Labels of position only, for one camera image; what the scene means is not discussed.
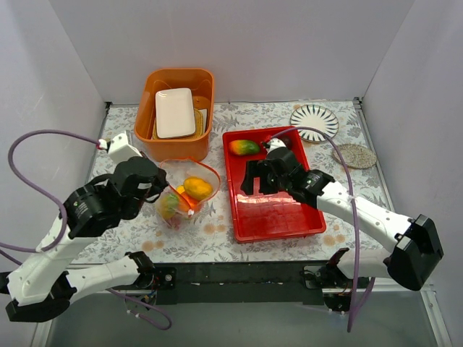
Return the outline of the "purple grape bunch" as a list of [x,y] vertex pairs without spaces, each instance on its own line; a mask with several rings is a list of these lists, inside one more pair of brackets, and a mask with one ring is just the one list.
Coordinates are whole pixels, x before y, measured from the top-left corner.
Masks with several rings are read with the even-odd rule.
[[173,230],[179,230],[184,223],[184,218],[181,215],[174,215],[165,220],[167,226]]

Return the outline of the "clear zip top bag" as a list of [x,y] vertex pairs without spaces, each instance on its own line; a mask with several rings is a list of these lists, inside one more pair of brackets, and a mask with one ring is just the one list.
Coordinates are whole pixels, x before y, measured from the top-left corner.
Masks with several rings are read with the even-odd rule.
[[191,158],[167,159],[160,163],[166,172],[167,188],[156,201],[159,218],[170,228],[192,220],[220,187],[218,173]]

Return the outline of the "green yellow mango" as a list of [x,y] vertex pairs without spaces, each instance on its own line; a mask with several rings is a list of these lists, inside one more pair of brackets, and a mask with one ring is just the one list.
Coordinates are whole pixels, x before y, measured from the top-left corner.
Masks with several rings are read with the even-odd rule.
[[183,186],[186,193],[198,201],[209,198],[213,193],[212,185],[196,176],[186,178]]

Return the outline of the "orange tangerine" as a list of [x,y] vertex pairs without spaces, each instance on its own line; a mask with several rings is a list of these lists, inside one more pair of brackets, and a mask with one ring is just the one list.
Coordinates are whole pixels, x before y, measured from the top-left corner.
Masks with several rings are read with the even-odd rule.
[[201,210],[201,205],[198,200],[191,197],[186,193],[184,186],[180,185],[176,188],[177,193],[180,195],[178,209],[183,213],[198,213]]

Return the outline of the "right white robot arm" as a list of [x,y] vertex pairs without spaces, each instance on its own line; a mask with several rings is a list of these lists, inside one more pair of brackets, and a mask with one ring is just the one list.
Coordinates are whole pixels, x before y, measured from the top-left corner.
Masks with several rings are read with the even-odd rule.
[[357,226],[380,245],[360,254],[346,247],[310,274],[311,281],[330,287],[353,284],[354,278],[390,278],[419,291],[444,256],[436,225],[425,215],[400,215],[362,198],[320,170],[307,170],[285,147],[263,160],[249,160],[240,182],[246,194],[286,192],[296,202]]

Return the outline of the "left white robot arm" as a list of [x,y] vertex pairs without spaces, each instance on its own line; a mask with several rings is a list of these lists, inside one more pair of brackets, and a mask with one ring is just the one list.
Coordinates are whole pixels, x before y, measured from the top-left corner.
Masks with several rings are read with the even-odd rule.
[[153,262],[144,252],[128,252],[120,260],[70,270],[69,264],[86,246],[123,220],[137,217],[146,202],[154,202],[168,187],[165,170],[144,157],[116,165],[76,189],[64,202],[42,245],[16,270],[1,274],[1,292],[10,296],[5,310],[12,322],[46,322],[70,304],[117,286],[148,288],[156,278]]

